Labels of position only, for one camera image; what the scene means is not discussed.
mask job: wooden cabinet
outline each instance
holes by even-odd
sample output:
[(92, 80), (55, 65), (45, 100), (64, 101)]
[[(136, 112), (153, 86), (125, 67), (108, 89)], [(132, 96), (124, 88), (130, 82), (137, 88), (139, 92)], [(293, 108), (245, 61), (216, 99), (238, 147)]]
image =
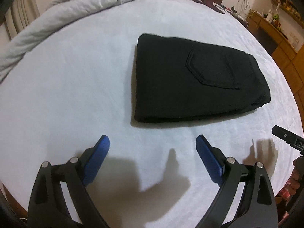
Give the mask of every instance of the wooden cabinet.
[(251, 19), (256, 22), (257, 24), (259, 24), (261, 22), (262, 17), (259, 16), (257, 13), (253, 13)]
[(281, 35), (281, 33), (279, 33), (279, 31), (276, 30), (274, 26), (271, 25), (266, 20), (264, 19), (261, 20), (260, 27), (263, 28), (264, 31), (266, 31), (269, 34), (269, 36), (271, 36), (273, 40), (277, 42), (278, 45), (283, 41), (282, 38), (283, 36)]
[[(288, 40), (268, 21), (262, 18), (256, 12), (252, 12), (252, 16), (247, 19), (247, 29), (253, 36), (264, 46), (266, 51), (276, 62), (294, 95), (297, 103), (302, 125), (304, 128), (304, 46), (297, 53)], [(265, 38), (271, 37), (274, 44), (272, 51), (269, 50), (269, 41), (265, 44)]]
[(250, 31), (252, 35), (255, 35), (257, 29), (259, 28), (259, 24), (256, 23), (251, 18), (247, 19), (247, 22), (248, 22), (248, 26), (247, 26), (248, 31)]
[(275, 60), (281, 71), (285, 69), (288, 64), (290, 64), (288, 56), (285, 54), (285, 52), (280, 46), (276, 48), (271, 57), (273, 58), (273, 60)]
[(283, 49), (290, 60), (294, 59), (296, 52), (285, 40), (281, 42), (280, 47)]
[(282, 73), (293, 94), (297, 93), (303, 87), (303, 82), (293, 64), (289, 64)]
[(304, 121), (304, 108), (303, 108), (303, 103), (300, 99), (300, 96), (298, 93), (296, 93), (294, 95), (294, 99), (295, 99), (295, 102), (297, 103), (297, 106), (298, 106), (298, 109), (299, 109), (299, 113), (300, 113), (300, 117), (301, 117), (301, 120)]

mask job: drawer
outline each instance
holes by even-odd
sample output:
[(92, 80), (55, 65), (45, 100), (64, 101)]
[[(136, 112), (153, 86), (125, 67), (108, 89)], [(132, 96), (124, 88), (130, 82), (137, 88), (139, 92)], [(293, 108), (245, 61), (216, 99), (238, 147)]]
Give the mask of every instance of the drawer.
[(248, 22), (248, 27), (247, 27), (248, 31), (250, 31), (251, 34), (254, 35), (257, 29), (259, 28), (259, 25), (251, 18), (248, 18), (247, 22)]
[(293, 94), (297, 93), (303, 87), (303, 82), (301, 81), (301, 78), (292, 63), (289, 64), (282, 71), (282, 73), (284, 74), (285, 79)]
[(295, 102), (297, 103), (297, 106), (298, 106), (298, 109), (299, 109), (299, 112), (300, 112), (300, 116), (301, 116), (301, 120), (304, 121), (304, 108), (303, 108), (303, 105), (302, 105), (302, 101), (301, 101), (298, 94), (294, 95), (294, 99), (295, 99)]
[(304, 82), (304, 64), (303, 61), (292, 61), (295, 69), (300, 75), (301, 80)]
[(260, 23), (260, 21), (261, 21), (261, 16), (260, 15), (258, 15), (257, 13), (253, 13), (253, 15), (252, 15), (252, 17), (251, 17), (257, 24), (259, 24)]
[(302, 87), (298, 92), (297, 94), (299, 95), (299, 98), (302, 102), (302, 104), (304, 104), (304, 87)]
[(281, 71), (285, 69), (290, 63), (288, 56), (285, 54), (285, 52), (280, 46), (276, 48), (276, 50), (272, 53), (271, 57), (273, 58), (273, 60), (275, 60), (275, 63), (278, 65)]
[(302, 64), (304, 62), (304, 46), (302, 46), (292, 62), (294, 65)]
[(296, 56), (296, 52), (288, 42), (283, 39), (280, 44), (280, 47), (283, 49), (283, 51), (286, 53), (290, 60), (294, 59), (294, 57)]
[(269, 22), (262, 19), (260, 22), (260, 27), (263, 28), (263, 30), (273, 38), (274, 41), (277, 42), (277, 44), (280, 44), (283, 41), (283, 36), (281, 33), (279, 33)]

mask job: black folded cloth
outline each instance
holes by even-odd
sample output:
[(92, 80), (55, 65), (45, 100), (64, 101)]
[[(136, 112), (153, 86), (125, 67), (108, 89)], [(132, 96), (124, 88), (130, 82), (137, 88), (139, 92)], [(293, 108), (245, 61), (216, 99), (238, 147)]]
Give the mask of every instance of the black folded cloth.
[(138, 122), (239, 114), (270, 102), (255, 58), (233, 48), (143, 34), (136, 56)]

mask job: bed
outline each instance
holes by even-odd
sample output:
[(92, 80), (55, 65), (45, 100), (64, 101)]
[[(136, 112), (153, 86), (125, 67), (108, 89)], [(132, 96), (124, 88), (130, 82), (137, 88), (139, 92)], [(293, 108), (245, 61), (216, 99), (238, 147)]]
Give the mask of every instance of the bed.
[[(102, 134), (110, 138), (110, 151), (87, 190), (111, 227), (196, 226), (218, 191), (195, 149), (200, 134), (238, 162), (263, 162), (275, 194), (284, 186), (299, 153), (273, 137), (271, 129), (279, 125), (303, 136), (300, 115), (283, 74), (243, 25), (191, 0), (133, 0), (82, 16), (47, 36), (41, 33), (45, 21), (49, 26), (66, 18), (62, 8), (74, 13), (73, 6), (86, 6), (85, 1), (53, 6), (0, 57), (6, 75), (0, 85), (0, 179), (24, 208), (43, 161), (63, 164)], [(44, 38), (29, 46), (26, 36), (33, 33)], [(237, 116), (135, 122), (134, 64), (143, 33), (252, 54), (271, 102)], [(234, 216), (241, 187), (226, 221)]]

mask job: black device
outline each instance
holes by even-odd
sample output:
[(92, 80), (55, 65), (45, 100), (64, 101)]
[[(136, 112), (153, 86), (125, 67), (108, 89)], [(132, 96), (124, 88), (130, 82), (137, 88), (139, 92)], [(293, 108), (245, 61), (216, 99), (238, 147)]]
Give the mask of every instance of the black device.
[[(50, 162), (43, 162), (29, 201), (28, 224), (21, 224), (5, 199), (0, 199), (0, 223), (6, 224), (7, 228), (109, 228), (85, 189), (93, 182), (109, 146), (109, 138), (103, 135), (96, 145), (86, 149), (80, 158), (72, 157), (66, 164), (54, 166)], [(278, 227), (275, 197), (261, 162), (248, 166), (239, 164), (233, 157), (226, 158), (221, 150), (212, 147), (203, 135), (197, 137), (196, 148), (212, 181), (220, 186), (196, 228)], [(72, 220), (60, 182), (67, 183), (82, 224)], [(245, 182), (245, 187), (238, 210), (232, 221), (223, 224), (240, 182)]]
[(300, 188), (297, 190), (297, 193), (291, 198), (289, 203), (286, 206), (286, 211), (290, 214), (293, 212), (298, 202), (301, 200), (301, 197), (304, 197), (304, 192), (302, 193), (304, 187), (304, 138), (299, 135), (296, 135), (284, 128), (279, 126), (274, 126), (272, 128), (272, 134), (278, 138), (284, 140), (287, 144), (290, 144), (293, 148), (300, 151), (301, 157), (297, 160), (297, 170), (300, 173)]
[(232, 6), (231, 11), (237, 13), (237, 11), (234, 9), (234, 6)]

